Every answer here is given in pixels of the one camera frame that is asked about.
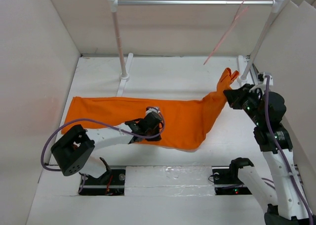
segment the orange fabric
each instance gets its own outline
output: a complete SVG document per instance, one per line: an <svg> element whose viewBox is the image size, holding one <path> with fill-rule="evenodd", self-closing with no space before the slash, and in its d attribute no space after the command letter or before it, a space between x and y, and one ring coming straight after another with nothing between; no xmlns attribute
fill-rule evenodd
<svg viewBox="0 0 316 225"><path fill-rule="evenodd" d="M182 150L195 150L205 140L216 118L221 113L226 97L223 90L231 89L230 84L237 78L226 68L217 84L217 91L210 92L202 100L175 101L137 99L125 97L81 98L74 97L65 120L91 118L111 125L143 118L146 107L159 107L165 118L165 130L159 142L143 141L144 144L165 146ZM96 129L103 126L92 122L80 122L84 128ZM72 125L65 127L67 132Z"/></svg>

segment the screw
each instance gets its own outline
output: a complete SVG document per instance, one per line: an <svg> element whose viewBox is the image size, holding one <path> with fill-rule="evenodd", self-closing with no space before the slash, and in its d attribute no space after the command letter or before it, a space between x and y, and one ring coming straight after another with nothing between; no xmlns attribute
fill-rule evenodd
<svg viewBox="0 0 316 225"><path fill-rule="evenodd" d="M118 179L120 180L120 181L124 181L125 180L125 174L119 174L119 176L118 176Z"/></svg>
<svg viewBox="0 0 316 225"><path fill-rule="evenodd" d="M219 173L218 173L218 172L215 172L215 173L213 174L213 178L214 178L214 180L218 180L218 179L219 179Z"/></svg>

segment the red wire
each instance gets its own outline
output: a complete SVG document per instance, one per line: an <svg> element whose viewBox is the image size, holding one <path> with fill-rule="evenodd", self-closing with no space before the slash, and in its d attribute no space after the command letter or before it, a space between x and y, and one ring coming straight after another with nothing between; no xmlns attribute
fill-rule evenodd
<svg viewBox="0 0 316 225"><path fill-rule="evenodd" d="M107 194L108 191L109 191L109 186L110 186L110 184L111 184L112 178L113 178L113 175L111 175L110 180L109 180L109 183L107 184L107 190L105 191L105 194Z"/></svg>

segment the metal rod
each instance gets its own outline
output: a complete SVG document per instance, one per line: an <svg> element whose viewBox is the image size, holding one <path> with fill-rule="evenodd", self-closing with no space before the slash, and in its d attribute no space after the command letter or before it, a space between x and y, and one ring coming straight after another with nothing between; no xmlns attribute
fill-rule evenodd
<svg viewBox="0 0 316 225"><path fill-rule="evenodd" d="M267 19L267 21L266 21L266 23L261 31L259 39L257 40L255 48L253 49L253 51L250 54L250 58L249 58L249 61L247 63L246 69L243 72L242 76L240 76L240 80L242 80L242 81L247 80L248 72L250 71L250 68L252 67L252 64L253 64L253 62L258 54L258 51L261 47L261 44L262 44L263 40L265 39L265 36L268 33L272 22L275 20L278 12L282 6L283 1L284 0L275 0L275 3L272 6L272 10L270 12L270 15L268 16L268 19Z"/></svg>
<svg viewBox="0 0 316 225"><path fill-rule="evenodd" d="M276 16L275 13L272 13L272 12L270 13L270 15L269 15L269 17L268 17L268 19L267 19L267 21L262 29L262 32L259 36L259 39L257 40L255 48L253 49L253 51L250 54L250 58L249 58L249 61L247 63L247 66L246 66L242 76L240 77L241 79L247 79L248 72L250 71L250 68L252 67L252 64L253 64L253 62L258 54L258 51L261 47L261 44L263 43L263 40L265 39L265 36L268 33L269 28L271 26L271 23L274 20L275 16Z"/></svg>
<svg viewBox="0 0 316 225"><path fill-rule="evenodd" d="M242 1L225 0L118 0L118 5L240 5ZM272 6L274 1L244 1L244 5Z"/></svg>
<svg viewBox="0 0 316 225"><path fill-rule="evenodd" d="M127 74L126 68L125 68L122 42L120 40L120 35L119 35L118 15L116 12L112 12L112 18L113 18L113 23L114 23L115 37L117 39L117 45L118 45L119 62L120 62L120 67L122 69L121 78L126 78L126 77L128 77L128 74Z"/></svg>

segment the cable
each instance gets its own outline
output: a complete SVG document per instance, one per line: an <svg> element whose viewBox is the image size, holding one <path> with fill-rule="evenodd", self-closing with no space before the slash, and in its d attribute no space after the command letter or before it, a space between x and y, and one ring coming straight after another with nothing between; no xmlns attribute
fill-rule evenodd
<svg viewBox="0 0 316 225"><path fill-rule="evenodd" d="M105 165L105 168L107 169L107 171L109 171L110 173L112 173L112 169L110 168L110 166L108 165L108 163L106 162L106 160L104 160L104 158L99 157L99 159L103 162L103 164Z"/></svg>
<svg viewBox="0 0 316 225"><path fill-rule="evenodd" d="M81 176L83 177L83 179L82 179L81 187L80 187L80 189L78 190L78 194L81 193L81 191L82 191L82 189L83 189L83 187L84 187L84 184L85 184L85 180L86 180L86 175L85 175L85 174L81 174Z"/></svg>
<svg viewBox="0 0 316 225"><path fill-rule="evenodd" d="M280 152L283 160L284 160L284 163L285 163L285 166L286 166L286 169L288 171L289 174L293 174L292 172L292 169L291 169L291 166L290 166L290 163L288 162L280 144L278 143L278 141L276 140L276 138L274 137L274 132L272 130L272 127L270 125L270 119L269 119L269 84L270 84L270 76L267 75L267 85L266 85L266 92L265 92L265 117L266 117L266 122L267 122L267 127L268 127L268 130L269 130L269 133L270 133L270 137L272 138L272 140L274 141L278 151ZM291 182L294 186L294 189L296 190L296 193L298 194L298 196L300 197L300 199L302 200L306 210L307 210L307 213L308 213L308 217L309 217L309 223L310 225L313 225L314 222L313 222L313 215L311 213L311 210L307 204L307 201L304 199L298 185L296 184L296 181L294 179L294 176L293 175L290 175L290 179L291 179Z"/></svg>
<svg viewBox="0 0 316 225"><path fill-rule="evenodd" d="M269 183L267 183L267 182L265 182L266 184L267 184L267 186L269 186L269 187L271 187L272 189L276 189L273 185L271 185L271 184L269 184Z"/></svg>
<svg viewBox="0 0 316 225"><path fill-rule="evenodd" d="M241 188L243 187L243 184L240 184L240 185L232 185L232 186L228 186L228 187L222 187L223 189L231 189L231 188Z"/></svg>
<svg viewBox="0 0 316 225"><path fill-rule="evenodd" d="M208 180L210 181L210 182L212 182L212 183L214 183L214 181L211 181L211 177L213 177L213 175L210 175L209 177L208 177Z"/></svg>
<svg viewBox="0 0 316 225"><path fill-rule="evenodd" d="M272 180L268 179L268 178L261 178L261 179L264 180L264 181L271 182L271 183L274 184L274 182Z"/></svg>
<svg viewBox="0 0 316 225"><path fill-rule="evenodd" d="M143 136L143 135L137 135L137 134L134 134L134 133L131 133L131 132L128 132L126 130L121 130L119 129L118 127L115 127L115 126L112 126L112 125L109 125L107 123L103 123L103 122L100 122L100 121L97 121L97 120L93 120L93 119L89 119L89 118L79 118L79 119L75 119L75 120L71 120L69 122L67 122L66 124L60 126L57 130L54 131L54 133L52 133L51 136L49 136L48 140L46 141L44 147L43 147L43 150L41 152L41 155L40 155L40 163L41 163L41 166L47 170L47 171L51 171L51 172L60 172L61 170L60 169L53 169L53 168L49 168L45 165L44 163L44 155L45 155L45 152L46 152L46 149L50 143L50 141L54 138L55 135L57 135L57 133L62 130L63 128L65 128L66 126L70 125L70 124L73 124L73 123L76 123L76 122L79 122L79 121L89 121L89 122L93 122L93 123L97 123L97 124L100 124L100 125L103 125L103 126L106 126L106 127L109 127L113 130L117 130L117 131L120 131L120 132L123 132L125 134L128 134L128 135L132 135L132 136L136 136L138 138L141 138L141 139L152 139L152 138L155 138L157 136L159 136L160 134L162 134L162 132L164 131L164 128L165 128L165 120L164 120L164 117L161 113L161 111L158 109L158 108L154 108L154 107L147 107L147 108L152 108L152 109L155 109L156 111L158 111L159 115L161 116L162 118L162 122L163 122L163 125L162 125L162 129L161 131L158 133L158 134L155 134L153 136Z"/></svg>
<svg viewBox="0 0 316 225"><path fill-rule="evenodd" d="M106 194L108 193L108 191L109 191L109 186L110 186L110 184L111 184L112 178L113 178L113 175L111 175L110 180L109 180L109 183L107 184L107 190L105 191L105 195L106 195Z"/></svg>

